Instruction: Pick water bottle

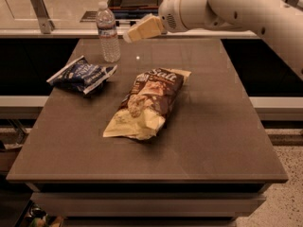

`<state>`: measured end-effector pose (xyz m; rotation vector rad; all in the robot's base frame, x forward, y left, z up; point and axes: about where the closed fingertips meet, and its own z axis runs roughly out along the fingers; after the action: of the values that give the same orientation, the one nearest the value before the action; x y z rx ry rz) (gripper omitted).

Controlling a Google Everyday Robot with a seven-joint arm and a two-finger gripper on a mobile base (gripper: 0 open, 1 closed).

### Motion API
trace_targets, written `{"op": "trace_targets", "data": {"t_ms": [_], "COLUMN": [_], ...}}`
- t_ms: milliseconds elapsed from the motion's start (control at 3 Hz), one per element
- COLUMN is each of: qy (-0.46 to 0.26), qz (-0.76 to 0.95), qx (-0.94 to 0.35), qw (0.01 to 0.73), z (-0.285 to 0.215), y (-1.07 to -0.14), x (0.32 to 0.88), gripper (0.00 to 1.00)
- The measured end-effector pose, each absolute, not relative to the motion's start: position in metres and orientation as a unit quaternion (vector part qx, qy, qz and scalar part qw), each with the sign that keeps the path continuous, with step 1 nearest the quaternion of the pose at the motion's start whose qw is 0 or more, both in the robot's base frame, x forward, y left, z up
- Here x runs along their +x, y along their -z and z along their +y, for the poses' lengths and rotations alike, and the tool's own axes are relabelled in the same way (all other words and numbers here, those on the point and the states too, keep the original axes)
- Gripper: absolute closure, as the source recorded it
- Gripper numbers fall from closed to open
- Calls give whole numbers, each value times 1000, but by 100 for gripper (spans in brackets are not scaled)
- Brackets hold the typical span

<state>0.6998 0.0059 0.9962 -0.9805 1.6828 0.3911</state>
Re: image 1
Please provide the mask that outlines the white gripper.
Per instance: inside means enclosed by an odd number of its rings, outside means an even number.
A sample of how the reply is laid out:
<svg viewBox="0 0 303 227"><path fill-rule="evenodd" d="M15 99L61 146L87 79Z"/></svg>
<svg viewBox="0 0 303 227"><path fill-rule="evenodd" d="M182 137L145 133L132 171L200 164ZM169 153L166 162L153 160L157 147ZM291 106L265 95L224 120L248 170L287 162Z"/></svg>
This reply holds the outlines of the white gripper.
<svg viewBox="0 0 303 227"><path fill-rule="evenodd" d="M158 16L148 14L124 34L127 43L141 41L168 32L185 32L204 28L209 20L207 0L163 0Z"/></svg>

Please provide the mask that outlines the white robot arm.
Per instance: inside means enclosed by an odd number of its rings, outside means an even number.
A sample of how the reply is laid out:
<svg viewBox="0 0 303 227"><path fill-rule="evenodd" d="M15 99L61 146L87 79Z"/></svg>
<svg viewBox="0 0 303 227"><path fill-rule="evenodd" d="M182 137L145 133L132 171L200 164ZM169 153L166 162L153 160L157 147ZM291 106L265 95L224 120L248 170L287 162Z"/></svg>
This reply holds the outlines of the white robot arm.
<svg viewBox="0 0 303 227"><path fill-rule="evenodd" d="M283 0L163 0L156 16L145 16L123 39L132 43L198 28L250 30L303 79L303 14Z"/></svg>

